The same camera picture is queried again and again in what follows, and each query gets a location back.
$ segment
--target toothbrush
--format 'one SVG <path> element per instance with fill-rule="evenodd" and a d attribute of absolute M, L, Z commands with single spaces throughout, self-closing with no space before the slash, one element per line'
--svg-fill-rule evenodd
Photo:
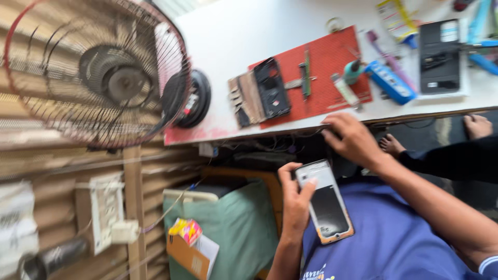
<path fill-rule="evenodd" d="M 378 44 L 376 43 L 378 36 L 375 33 L 375 31 L 370 30 L 367 32 L 367 38 L 370 41 L 370 44 L 372 44 L 372 47 L 387 61 L 389 66 L 392 68 L 393 72 L 398 75 L 398 77 L 403 80 L 407 85 L 414 91 L 417 92 L 417 88 L 415 87 L 415 84 L 411 81 L 410 78 L 405 74 L 401 66 L 398 64 L 396 61 L 396 58 L 390 54 L 387 54 L 383 52 Z"/>

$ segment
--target blue t-shirt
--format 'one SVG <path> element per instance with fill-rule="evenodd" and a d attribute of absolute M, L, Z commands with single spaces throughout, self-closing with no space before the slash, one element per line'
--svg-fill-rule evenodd
<path fill-rule="evenodd" d="M 310 221 L 302 280 L 497 279 L 498 257 L 472 272 L 408 204 L 376 177 L 340 182 L 355 234 L 322 245 Z"/>

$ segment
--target foot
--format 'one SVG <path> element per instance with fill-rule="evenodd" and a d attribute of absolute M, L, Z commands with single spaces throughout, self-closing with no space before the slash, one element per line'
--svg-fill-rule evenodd
<path fill-rule="evenodd" d="M 464 123 L 470 140 L 490 136 L 493 133 L 493 124 L 483 116 L 464 116 Z"/>
<path fill-rule="evenodd" d="M 405 147 L 391 134 L 386 135 L 380 140 L 380 148 L 394 158 L 398 158 L 402 151 L 406 151 Z"/>

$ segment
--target human hand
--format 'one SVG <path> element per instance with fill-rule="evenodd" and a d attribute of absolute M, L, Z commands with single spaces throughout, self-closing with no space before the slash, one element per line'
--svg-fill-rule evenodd
<path fill-rule="evenodd" d="M 299 242 L 308 226 L 309 204 L 317 183 L 316 179 L 311 179 L 299 193 L 299 185 L 291 179 L 290 173 L 301 165 L 290 162 L 278 170 L 283 191 L 282 237 L 299 239 Z"/>
<path fill-rule="evenodd" d="M 375 171 L 385 160 L 393 159 L 378 146 L 367 127 L 348 113 L 328 115 L 323 124 L 341 136 L 341 140 L 329 130 L 323 130 L 325 141 L 341 156 Z"/>

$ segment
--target electric fan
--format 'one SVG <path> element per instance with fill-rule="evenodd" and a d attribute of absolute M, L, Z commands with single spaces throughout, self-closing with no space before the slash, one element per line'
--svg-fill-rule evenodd
<path fill-rule="evenodd" d="M 193 127 L 211 100 L 177 27 L 140 0 L 35 0 L 13 22 L 3 64 L 33 117 L 94 148 Z"/>

